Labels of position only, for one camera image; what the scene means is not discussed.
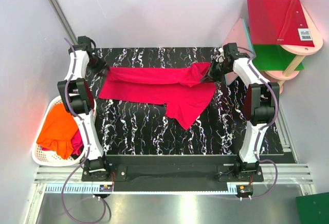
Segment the crimson red t shirt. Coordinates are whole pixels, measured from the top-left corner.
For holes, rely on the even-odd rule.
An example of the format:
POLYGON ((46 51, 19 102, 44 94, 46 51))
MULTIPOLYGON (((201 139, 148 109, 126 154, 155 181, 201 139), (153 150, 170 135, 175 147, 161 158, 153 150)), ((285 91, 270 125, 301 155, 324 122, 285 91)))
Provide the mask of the crimson red t shirt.
POLYGON ((213 82, 203 83, 210 63, 193 63, 186 68, 112 67, 98 95, 104 100, 166 105, 166 116, 185 130, 212 100, 213 82))

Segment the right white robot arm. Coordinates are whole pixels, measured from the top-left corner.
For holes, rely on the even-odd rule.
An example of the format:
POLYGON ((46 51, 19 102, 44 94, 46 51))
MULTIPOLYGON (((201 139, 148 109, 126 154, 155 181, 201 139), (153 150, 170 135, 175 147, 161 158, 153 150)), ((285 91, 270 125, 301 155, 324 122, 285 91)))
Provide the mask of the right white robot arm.
POLYGON ((245 138, 233 167, 225 173, 238 181, 249 181, 260 168, 260 150, 267 129, 275 123, 279 111, 280 86, 271 82, 254 66, 255 53, 228 43, 220 56, 212 60, 202 82, 218 82, 235 73, 247 87, 243 116, 247 121, 245 138))

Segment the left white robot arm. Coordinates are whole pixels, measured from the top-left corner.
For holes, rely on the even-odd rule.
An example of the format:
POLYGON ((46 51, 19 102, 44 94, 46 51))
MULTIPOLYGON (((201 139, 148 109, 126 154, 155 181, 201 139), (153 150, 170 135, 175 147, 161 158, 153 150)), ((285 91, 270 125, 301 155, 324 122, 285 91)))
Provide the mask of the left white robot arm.
POLYGON ((85 79, 87 67, 96 72, 106 67, 95 53, 96 43, 87 36, 78 37, 78 42, 69 44, 69 69, 57 88, 65 110, 76 122, 84 148, 82 161, 85 181, 106 181, 111 177, 111 168, 99 142, 95 128, 96 103, 85 79))

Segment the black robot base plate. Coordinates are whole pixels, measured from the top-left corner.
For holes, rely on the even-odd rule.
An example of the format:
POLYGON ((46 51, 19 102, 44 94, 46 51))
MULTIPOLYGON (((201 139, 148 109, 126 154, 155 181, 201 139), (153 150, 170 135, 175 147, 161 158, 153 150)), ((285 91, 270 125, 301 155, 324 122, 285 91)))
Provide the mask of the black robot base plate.
POLYGON ((114 191, 123 193, 219 192, 228 182, 264 182, 266 164, 238 173, 236 155, 107 155, 114 191))

